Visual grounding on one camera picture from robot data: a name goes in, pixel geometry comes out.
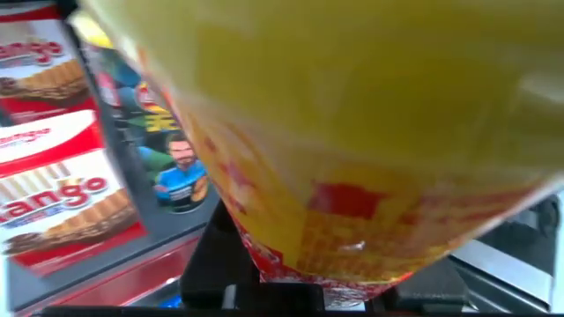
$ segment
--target store shelf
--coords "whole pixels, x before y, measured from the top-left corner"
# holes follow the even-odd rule
[[[73,0],[56,2],[64,17],[76,7]],[[70,28],[68,29],[74,43],[78,44],[76,36]],[[88,73],[88,77],[94,98],[101,105],[100,98],[95,93],[92,74]],[[217,192],[210,186],[205,201],[190,213],[166,212],[158,205],[155,194],[144,177],[145,172],[136,152],[118,139],[107,107],[100,107],[100,118],[109,155],[116,171],[127,185],[148,233],[140,239],[97,254],[49,276],[36,276],[14,262],[8,262],[8,308],[17,316],[28,315],[52,304],[121,305],[123,302],[116,302],[117,299],[112,299],[109,295],[103,298],[106,290],[125,286],[137,288],[138,291],[132,291],[131,294],[146,291],[143,287],[149,287],[150,284],[138,283],[137,280],[143,279],[147,270],[174,265],[176,269],[163,270],[162,278],[166,281],[176,271],[182,272],[205,224],[219,203]],[[158,275],[153,277],[152,283],[160,283],[155,278],[158,278]]]

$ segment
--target tango wafer box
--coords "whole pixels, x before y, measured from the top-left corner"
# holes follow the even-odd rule
[[[39,274],[145,234],[93,111],[0,129],[0,250]]]
[[[0,108],[11,125],[96,108],[49,2],[0,6]]]

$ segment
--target chocolate wafer image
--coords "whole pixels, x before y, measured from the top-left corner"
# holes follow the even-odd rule
[[[58,107],[76,105],[89,95],[85,74],[75,59],[31,77],[21,78],[15,84],[9,78],[0,79],[6,83],[1,85],[2,80],[0,80],[0,90],[4,96],[11,93],[11,97],[41,100]]]
[[[76,216],[47,229],[38,236],[9,240],[7,254],[31,250],[49,250],[71,243],[98,243],[107,240],[137,222],[137,213],[131,207],[125,189],[119,189]]]

